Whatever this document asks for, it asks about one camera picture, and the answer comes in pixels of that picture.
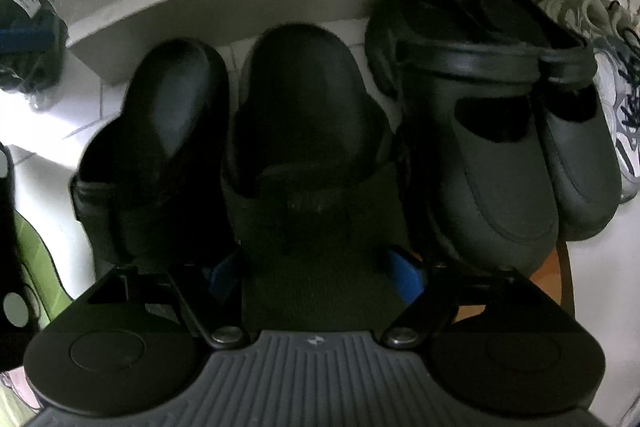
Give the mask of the black slipper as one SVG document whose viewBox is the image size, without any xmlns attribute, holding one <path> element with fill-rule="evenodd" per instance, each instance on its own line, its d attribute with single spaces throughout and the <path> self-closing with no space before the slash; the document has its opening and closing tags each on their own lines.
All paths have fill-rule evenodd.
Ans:
<svg viewBox="0 0 640 427">
<path fill-rule="evenodd" d="M 214 48 L 178 38 L 145 55 L 119 115 L 92 138 L 70 180 L 98 272 L 134 262 L 210 265 L 224 252 L 229 118 L 229 76 Z"/>
</svg>

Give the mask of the dark slipper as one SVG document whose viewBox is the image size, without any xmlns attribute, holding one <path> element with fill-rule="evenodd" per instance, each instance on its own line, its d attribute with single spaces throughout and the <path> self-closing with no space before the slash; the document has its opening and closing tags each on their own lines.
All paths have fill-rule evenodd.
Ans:
<svg viewBox="0 0 640 427">
<path fill-rule="evenodd" d="M 382 329 L 404 304 L 395 137 L 346 44 L 321 27 L 267 30 L 242 70 L 224 189 L 254 331 Z"/>
</svg>

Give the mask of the black chunky clog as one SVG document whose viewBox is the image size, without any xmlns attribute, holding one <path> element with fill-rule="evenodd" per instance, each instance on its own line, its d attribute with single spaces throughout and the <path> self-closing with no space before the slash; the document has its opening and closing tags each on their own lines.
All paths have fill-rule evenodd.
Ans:
<svg viewBox="0 0 640 427">
<path fill-rule="evenodd" d="M 401 111 L 411 247 L 534 273 L 559 233 L 534 117 L 538 50 L 485 26 L 461 0 L 375 0 L 364 52 Z"/>
<path fill-rule="evenodd" d="M 586 38 L 555 23 L 534 0 L 461 0 L 495 37 L 539 52 L 539 135 L 570 242 L 599 234 L 620 205 L 620 167 Z"/>
</svg>

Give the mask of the grey sneaker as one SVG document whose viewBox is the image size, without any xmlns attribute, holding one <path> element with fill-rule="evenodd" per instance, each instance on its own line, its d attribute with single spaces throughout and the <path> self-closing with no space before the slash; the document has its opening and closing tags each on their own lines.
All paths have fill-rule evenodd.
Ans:
<svg viewBox="0 0 640 427">
<path fill-rule="evenodd" d="M 593 48 L 598 90 L 622 178 L 622 202 L 639 193 L 639 17 L 617 0 L 540 0 L 552 20 Z"/>
</svg>

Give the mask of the orange cat-shaped floor mat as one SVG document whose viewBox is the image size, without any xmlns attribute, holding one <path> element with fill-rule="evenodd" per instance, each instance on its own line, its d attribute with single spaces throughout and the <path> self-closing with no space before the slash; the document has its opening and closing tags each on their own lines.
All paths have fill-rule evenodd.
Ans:
<svg viewBox="0 0 640 427">
<path fill-rule="evenodd" d="M 489 273 L 472 282 L 471 295 L 464 297 L 454 318 L 456 323 L 486 319 L 517 329 L 553 322 L 562 312 L 575 317 L 575 299 L 570 256 L 564 239 L 530 277 L 514 270 Z"/>
</svg>

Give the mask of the blue grey plastic bag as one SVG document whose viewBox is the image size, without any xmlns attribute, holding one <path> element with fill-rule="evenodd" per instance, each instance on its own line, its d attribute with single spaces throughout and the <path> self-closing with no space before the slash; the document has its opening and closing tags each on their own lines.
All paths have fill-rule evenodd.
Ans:
<svg viewBox="0 0 640 427">
<path fill-rule="evenodd" d="M 35 112 L 60 99 L 67 26 L 50 0 L 1 0 L 1 90 Z"/>
</svg>

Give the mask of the green leaf mat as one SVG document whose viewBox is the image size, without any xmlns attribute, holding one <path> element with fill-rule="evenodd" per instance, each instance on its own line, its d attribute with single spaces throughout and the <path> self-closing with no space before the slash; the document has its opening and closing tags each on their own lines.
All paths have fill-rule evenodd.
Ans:
<svg viewBox="0 0 640 427">
<path fill-rule="evenodd" d="M 32 319 L 40 329 L 49 325 L 73 301 L 66 293 L 46 244 L 35 228 L 14 211 L 17 259 Z"/>
</svg>

